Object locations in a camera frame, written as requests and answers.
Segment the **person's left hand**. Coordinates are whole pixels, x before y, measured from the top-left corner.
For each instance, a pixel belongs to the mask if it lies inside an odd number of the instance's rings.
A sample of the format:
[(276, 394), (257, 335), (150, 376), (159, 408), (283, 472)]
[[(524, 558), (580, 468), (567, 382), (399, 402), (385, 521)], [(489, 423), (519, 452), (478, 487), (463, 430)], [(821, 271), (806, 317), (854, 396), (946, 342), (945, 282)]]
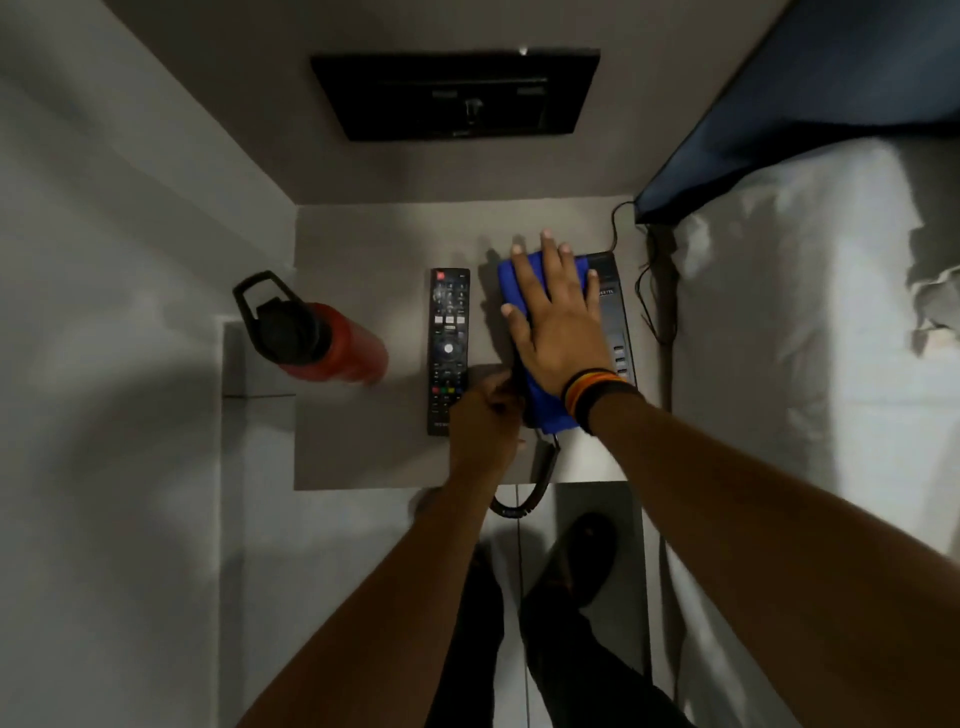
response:
[(450, 476), (496, 490), (521, 446), (522, 422), (499, 416), (487, 406), (480, 392), (481, 380), (450, 409)]

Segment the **person's right hand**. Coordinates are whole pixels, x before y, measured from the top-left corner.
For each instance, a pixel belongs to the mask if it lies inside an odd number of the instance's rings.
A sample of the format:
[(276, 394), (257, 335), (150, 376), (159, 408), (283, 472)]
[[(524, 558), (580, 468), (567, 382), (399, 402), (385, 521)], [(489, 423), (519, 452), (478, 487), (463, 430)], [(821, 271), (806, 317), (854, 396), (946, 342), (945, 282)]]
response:
[(529, 256), (519, 244), (510, 249), (516, 277), (533, 322), (531, 342), (513, 342), (540, 386), (560, 397), (568, 381), (582, 370), (613, 370), (601, 317), (591, 317), (585, 302), (575, 255), (568, 243), (557, 243), (566, 253), (567, 299), (551, 300), (545, 282), (535, 275)]

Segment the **blue cleaning cloth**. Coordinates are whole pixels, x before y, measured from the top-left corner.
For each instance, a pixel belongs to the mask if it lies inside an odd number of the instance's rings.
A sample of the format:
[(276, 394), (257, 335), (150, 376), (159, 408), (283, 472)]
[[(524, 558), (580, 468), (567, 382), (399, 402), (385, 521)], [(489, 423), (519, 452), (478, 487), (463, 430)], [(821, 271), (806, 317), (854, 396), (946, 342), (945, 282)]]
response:
[[(522, 313), (527, 322), (532, 324), (529, 306), (513, 262), (505, 260), (499, 263), (497, 275), (503, 303)], [(523, 362), (517, 345), (513, 345), (512, 376), (524, 400), (523, 417), (527, 428), (546, 435), (558, 435), (571, 430), (589, 432), (586, 420), (570, 414), (563, 395), (551, 394), (541, 386)]]

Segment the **black telephone handset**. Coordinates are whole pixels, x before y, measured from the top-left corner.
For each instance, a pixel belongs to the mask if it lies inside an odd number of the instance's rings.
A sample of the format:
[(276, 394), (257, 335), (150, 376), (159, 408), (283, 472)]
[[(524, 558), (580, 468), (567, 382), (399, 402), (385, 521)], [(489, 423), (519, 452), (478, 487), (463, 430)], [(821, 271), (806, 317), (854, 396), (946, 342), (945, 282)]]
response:
[(533, 405), (530, 403), (531, 390), (528, 374), (522, 365), (519, 355), (513, 358), (510, 365), (510, 390), (516, 395), (521, 405), (521, 420), (524, 431), (529, 431), (534, 435), (537, 443), (544, 443), (546, 446), (559, 447), (555, 435), (546, 434), (540, 428), (535, 427)]

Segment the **person's right forearm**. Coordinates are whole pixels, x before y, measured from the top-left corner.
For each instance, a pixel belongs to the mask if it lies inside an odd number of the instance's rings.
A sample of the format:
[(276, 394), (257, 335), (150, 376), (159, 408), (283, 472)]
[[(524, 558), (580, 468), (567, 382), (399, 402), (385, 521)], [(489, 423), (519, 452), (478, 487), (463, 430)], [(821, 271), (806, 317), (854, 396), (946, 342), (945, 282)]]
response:
[(802, 728), (960, 728), (960, 565), (639, 401), (598, 439)]

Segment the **person's left forearm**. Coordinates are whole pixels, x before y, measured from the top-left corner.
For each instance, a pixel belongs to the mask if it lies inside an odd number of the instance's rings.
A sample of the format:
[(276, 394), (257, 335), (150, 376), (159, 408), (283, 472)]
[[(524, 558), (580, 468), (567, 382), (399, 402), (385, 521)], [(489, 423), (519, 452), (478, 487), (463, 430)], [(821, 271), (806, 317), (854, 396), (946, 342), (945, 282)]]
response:
[(424, 728), (499, 480), (488, 467), (453, 467), (236, 728)]

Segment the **black telephone base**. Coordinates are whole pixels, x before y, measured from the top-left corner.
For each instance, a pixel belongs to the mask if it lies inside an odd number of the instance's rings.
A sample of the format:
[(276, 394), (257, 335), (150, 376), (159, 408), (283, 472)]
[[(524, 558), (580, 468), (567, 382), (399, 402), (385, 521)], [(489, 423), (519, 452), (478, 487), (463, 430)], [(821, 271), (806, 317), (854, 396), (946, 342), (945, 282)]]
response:
[(606, 344), (618, 376), (637, 386), (625, 299), (615, 255), (610, 251), (595, 252), (583, 257), (589, 270), (596, 272), (599, 282), (599, 305)]

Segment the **black remote control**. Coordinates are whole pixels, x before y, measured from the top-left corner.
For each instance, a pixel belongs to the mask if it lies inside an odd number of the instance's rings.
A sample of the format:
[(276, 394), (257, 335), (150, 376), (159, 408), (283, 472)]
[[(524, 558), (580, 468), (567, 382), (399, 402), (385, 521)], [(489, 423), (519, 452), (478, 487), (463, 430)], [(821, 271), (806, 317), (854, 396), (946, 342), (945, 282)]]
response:
[(450, 409), (469, 387), (471, 272), (435, 268), (429, 280), (427, 419), (429, 436), (448, 436)]

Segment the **orange striped wristband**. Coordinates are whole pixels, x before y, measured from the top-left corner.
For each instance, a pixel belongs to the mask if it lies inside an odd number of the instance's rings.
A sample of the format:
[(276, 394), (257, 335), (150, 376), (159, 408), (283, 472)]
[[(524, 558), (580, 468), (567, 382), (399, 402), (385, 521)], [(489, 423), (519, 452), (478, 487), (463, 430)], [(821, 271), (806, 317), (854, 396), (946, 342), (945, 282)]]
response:
[(591, 368), (575, 373), (564, 385), (560, 399), (571, 418), (580, 424), (589, 419), (590, 410), (599, 397), (608, 392), (633, 391), (636, 387), (615, 370)]

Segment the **black wristband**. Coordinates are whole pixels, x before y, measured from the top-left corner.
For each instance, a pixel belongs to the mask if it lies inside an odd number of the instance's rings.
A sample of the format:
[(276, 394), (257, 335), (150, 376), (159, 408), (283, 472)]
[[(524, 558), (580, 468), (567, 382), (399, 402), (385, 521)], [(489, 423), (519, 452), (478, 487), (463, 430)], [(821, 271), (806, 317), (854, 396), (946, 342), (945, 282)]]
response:
[(593, 407), (589, 410), (587, 421), (583, 423), (586, 425), (586, 429), (581, 427), (585, 433), (595, 438), (599, 437), (597, 427), (603, 420), (602, 415), (610, 408), (610, 402), (620, 404), (623, 402), (640, 402), (641, 404), (646, 404), (646, 398), (637, 387), (629, 392), (607, 392), (600, 395)]

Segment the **red water bottle black lid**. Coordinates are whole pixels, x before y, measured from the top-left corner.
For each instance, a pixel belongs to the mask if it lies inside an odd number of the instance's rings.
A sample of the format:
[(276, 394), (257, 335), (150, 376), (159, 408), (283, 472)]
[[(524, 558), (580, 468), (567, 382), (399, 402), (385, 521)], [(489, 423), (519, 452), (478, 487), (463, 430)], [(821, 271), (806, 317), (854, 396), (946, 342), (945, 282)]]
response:
[[(251, 308), (246, 294), (266, 283), (280, 296)], [(386, 376), (389, 353), (376, 334), (331, 306), (303, 300), (274, 272), (248, 276), (232, 296), (254, 350), (290, 377), (371, 386)]]

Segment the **white bedding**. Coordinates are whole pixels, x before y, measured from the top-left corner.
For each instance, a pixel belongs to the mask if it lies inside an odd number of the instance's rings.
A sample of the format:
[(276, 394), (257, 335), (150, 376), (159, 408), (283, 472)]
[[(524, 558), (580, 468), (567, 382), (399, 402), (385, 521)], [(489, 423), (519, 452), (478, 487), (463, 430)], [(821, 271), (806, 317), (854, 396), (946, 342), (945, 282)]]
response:
[(675, 237), (673, 413), (960, 562), (960, 138), (796, 156)]

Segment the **black trousers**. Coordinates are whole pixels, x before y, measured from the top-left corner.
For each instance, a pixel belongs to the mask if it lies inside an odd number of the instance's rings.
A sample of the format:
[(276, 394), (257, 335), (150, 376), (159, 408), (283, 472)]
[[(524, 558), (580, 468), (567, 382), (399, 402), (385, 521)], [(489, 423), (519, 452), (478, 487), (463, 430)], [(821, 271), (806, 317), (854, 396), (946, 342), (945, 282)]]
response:
[[(558, 543), (522, 601), (527, 667), (548, 716), (554, 728), (694, 728), (661, 690), (601, 644), (582, 613), (617, 551), (615, 544)], [(493, 728), (503, 634), (502, 591), (486, 550), (477, 547), (423, 728)]]

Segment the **black wall panel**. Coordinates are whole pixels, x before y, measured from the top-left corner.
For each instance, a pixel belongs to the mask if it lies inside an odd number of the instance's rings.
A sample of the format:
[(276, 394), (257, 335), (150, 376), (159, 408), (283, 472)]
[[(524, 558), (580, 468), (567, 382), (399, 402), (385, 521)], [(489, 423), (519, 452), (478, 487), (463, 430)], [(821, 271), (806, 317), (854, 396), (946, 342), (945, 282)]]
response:
[(601, 61), (594, 48), (315, 54), (310, 67), (351, 142), (572, 134)]

